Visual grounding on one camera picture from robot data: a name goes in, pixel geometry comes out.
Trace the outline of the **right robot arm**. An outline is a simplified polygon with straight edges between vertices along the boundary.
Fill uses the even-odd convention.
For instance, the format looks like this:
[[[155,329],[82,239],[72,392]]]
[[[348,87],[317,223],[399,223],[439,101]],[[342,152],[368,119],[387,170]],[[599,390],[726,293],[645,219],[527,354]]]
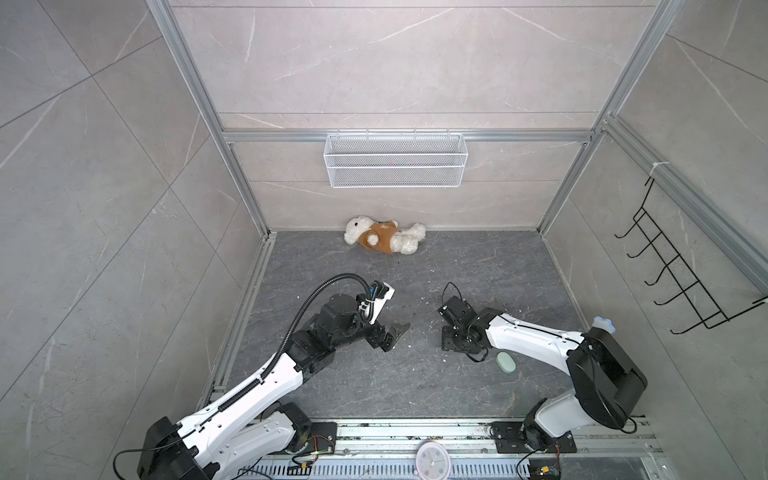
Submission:
[[[500,310],[479,312],[453,296],[438,313],[447,321],[442,349],[480,363],[492,349],[511,351],[546,363],[568,375],[571,386],[539,401],[526,415],[517,437],[530,451],[546,450],[566,434],[593,423],[622,433],[648,387],[648,380],[600,317],[586,332],[564,331],[519,320]]]

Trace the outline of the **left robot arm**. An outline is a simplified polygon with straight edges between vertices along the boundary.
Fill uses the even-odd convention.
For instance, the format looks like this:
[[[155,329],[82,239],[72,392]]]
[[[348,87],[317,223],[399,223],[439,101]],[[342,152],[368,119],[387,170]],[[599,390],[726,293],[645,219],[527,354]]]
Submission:
[[[394,288],[354,273],[324,281],[302,303],[269,361],[219,399],[177,422],[163,417],[133,449],[140,479],[234,479],[259,459],[309,440],[311,421],[282,399],[330,365],[338,348],[366,341],[384,352],[407,324],[379,322]]]

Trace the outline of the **mint green earbud case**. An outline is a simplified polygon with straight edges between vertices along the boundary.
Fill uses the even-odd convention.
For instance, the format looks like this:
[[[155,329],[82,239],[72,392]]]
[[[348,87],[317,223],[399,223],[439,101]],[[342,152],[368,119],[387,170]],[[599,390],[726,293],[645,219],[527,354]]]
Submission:
[[[507,352],[499,352],[496,356],[496,364],[505,374],[511,374],[517,369],[515,360]]]

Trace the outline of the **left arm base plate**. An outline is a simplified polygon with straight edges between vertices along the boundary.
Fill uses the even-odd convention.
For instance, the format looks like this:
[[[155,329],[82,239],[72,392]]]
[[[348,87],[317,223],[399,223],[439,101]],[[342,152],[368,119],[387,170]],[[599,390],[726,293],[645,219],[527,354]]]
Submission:
[[[331,421],[310,422],[295,428],[294,438],[285,448],[292,455],[325,455],[336,450],[338,424]]]

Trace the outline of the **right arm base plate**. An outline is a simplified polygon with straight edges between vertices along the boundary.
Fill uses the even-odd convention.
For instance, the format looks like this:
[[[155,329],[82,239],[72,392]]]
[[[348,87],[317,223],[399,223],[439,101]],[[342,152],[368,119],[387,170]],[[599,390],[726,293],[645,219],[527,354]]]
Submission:
[[[522,421],[492,422],[489,433],[499,454],[577,452],[571,432],[553,438],[541,431],[536,425],[526,425]]]

